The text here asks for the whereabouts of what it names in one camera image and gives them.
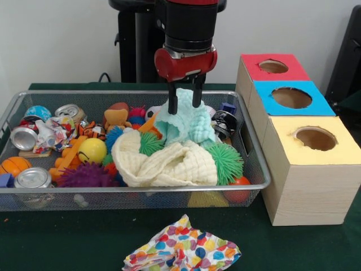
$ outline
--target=polka dot cloth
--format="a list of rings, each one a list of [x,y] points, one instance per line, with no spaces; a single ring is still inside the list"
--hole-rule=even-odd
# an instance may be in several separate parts
[[[221,271],[241,256],[238,246],[192,228],[187,215],[128,255],[123,271]]]

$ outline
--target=green tablecloth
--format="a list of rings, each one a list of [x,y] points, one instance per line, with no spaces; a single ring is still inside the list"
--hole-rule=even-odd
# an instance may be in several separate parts
[[[160,89],[108,83],[30,88]],[[228,270],[361,269],[358,193],[345,223],[335,226],[272,227],[261,195],[249,208],[0,213],[0,270],[120,270],[126,255],[184,213],[193,227],[239,245],[243,256]]]

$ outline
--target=wooden box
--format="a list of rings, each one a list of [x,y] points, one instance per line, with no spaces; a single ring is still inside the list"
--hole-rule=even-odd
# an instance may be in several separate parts
[[[243,54],[240,58],[236,91],[248,108],[254,81],[310,81],[294,55]]]
[[[311,81],[255,81],[248,112],[262,144],[268,116],[334,116]]]
[[[263,152],[273,226],[343,223],[361,183],[361,150],[338,117],[270,117]]]

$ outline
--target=wire mesh basket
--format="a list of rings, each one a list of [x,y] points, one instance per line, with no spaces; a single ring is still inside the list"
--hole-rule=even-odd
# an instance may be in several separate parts
[[[104,111],[116,102],[133,107],[162,105],[166,91],[27,91],[15,95],[0,119],[0,163],[18,156],[9,140],[26,110],[42,105],[51,112],[65,104],[76,104],[88,120],[101,123]],[[52,211],[77,209],[137,209],[186,207],[247,207],[270,183],[270,174],[243,100],[233,91],[204,91],[205,104],[219,108],[227,102],[236,106],[237,130],[232,144],[244,160],[244,176],[251,185],[185,187],[108,187],[0,189],[0,211]],[[48,158],[30,158],[34,167],[49,169],[60,153]]]

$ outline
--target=yellow ball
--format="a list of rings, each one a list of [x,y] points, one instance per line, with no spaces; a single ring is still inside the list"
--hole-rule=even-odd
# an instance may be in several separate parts
[[[89,138],[81,143],[78,156],[82,162],[100,164],[107,155],[107,146],[99,138]]]

